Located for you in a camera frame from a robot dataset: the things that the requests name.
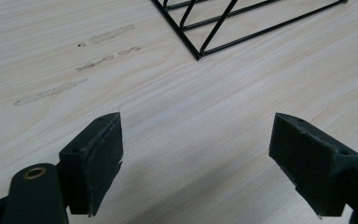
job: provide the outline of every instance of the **wood grain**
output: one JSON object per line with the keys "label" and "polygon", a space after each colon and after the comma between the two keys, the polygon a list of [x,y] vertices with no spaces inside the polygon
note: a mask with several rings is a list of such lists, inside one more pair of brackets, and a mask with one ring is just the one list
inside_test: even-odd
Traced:
{"label": "wood grain", "polygon": [[[314,7],[285,4],[282,18]],[[211,45],[274,21],[257,12]],[[0,198],[116,111],[121,171],[98,215],[71,223],[346,223],[349,207],[317,217],[268,149],[282,112],[358,151],[358,1],[196,62],[150,1],[0,0]]]}

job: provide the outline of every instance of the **black metal wire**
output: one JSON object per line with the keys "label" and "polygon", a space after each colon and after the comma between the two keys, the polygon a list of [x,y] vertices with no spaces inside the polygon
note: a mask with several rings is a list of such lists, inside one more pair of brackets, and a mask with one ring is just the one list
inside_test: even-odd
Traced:
{"label": "black metal wire", "polygon": [[[187,26],[185,26],[185,22],[186,22],[186,19],[187,19],[189,13],[191,12],[191,9],[193,8],[193,6],[195,4],[197,4],[197,3],[205,2],[205,1],[208,1],[208,0],[190,0],[190,1],[187,1],[187,2],[183,2],[183,3],[176,4],[176,5],[171,5],[171,6],[168,6],[168,0],[163,0],[163,4],[161,4],[159,2],[159,0],[151,0],[151,1],[155,4],[156,8],[159,10],[159,12],[162,14],[162,16],[168,22],[168,24],[173,28],[173,30],[177,33],[179,38],[181,38],[181,40],[184,42],[184,44],[187,46],[188,50],[191,52],[191,54],[193,54],[193,56],[196,58],[197,61],[200,58],[202,58],[203,56],[207,56],[207,55],[216,53],[216,52],[221,51],[223,49],[228,49],[228,48],[230,48],[232,46],[238,45],[240,43],[243,43],[245,41],[251,40],[251,39],[256,38],[258,36],[265,35],[267,33],[270,33],[270,32],[273,32],[275,30],[278,30],[278,29],[280,29],[280,28],[282,28],[284,26],[287,26],[289,24],[292,24],[292,23],[294,23],[296,21],[301,21],[303,19],[306,19],[307,17],[313,16],[313,15],[315,15],[317,13],[325,11],[325,10],[331,8],[331,7],[335,7],[335,6],[338,6],[340,4],[345,4],[345,3],[348,2],[348,0],[338,0],[335,3],[332,3],[332,4],[327,5],[325,7],[320,7],[320,8],[315,9],[315,10],[309,12],[309,13],[306,13],[304,15],[295,17],[295,18],[293,18],[293,19],[291,19],[289,21],[284,21],[282,23],[279,23],[277,25],[271,26],[271,27],[269,27],[267,29],[264,29],[262,31],[256,32],[254,34],[247,35],[247,36],[245,36],[243,38],[231,41],[231,42],[226,43],[224,45],[221,45],[219,47],[206,50],[206,48],[208,47],[209,43],[212,41],[214,35],[219,30],[220,26],[223,24],[223,22],[225,21],[226,18],[237,16],[237,15],[240,15],[242,13],[245,13],[245,12],[260,8],[260,7],[264,7],[264,6],[267,6],[269,4],[272,4],[272,3],[275,3],[275,2],[278,2],[278,1],[281,1],[281,0],[265,0],[263,2],[254,4],[252,6],[237,9],[237,10],[232,11],[232,12],[231,12],[231,10],[232,10],[232,8],[234,8],[234,6],[235,6],[235,4],[237,3],[238,0],[231,0],[231,2],[228,4],[227,8],[225,9],[224,13],[221,16],[213,17],[213,18],[210,18],[210,19],[205,20],[205,21],[199,21],[199,22],[187,25]],[[175,9],[178,9],[178,8],[181,8],[181,7],[187,7],[187,9],[186,9],[186,12],[185,12],[185,14],[184,14],[183,18],[181,19],[180,24],[178,26],[176,24],[176,22],[173,20],[173,18],[171,17],[171,15],[169,14],[169,11],[175,10]],[[191,41],[187,38],[187,36],[185,35],[185,32],[189,31],[189,30],[199,28],[199,27],[202,27],[202,26],[205,26],[205,25],[208,25],[208,24],[211,24],[211,23],[214,23],[214,22],[216,22],[216,25],[214,26],[212,31],[209,33],[209,35],[206,38],[205,42],[202,44],[202,47],[200,48],[200,51],[198,51],[194,47],[194,45],[191,43]]]}

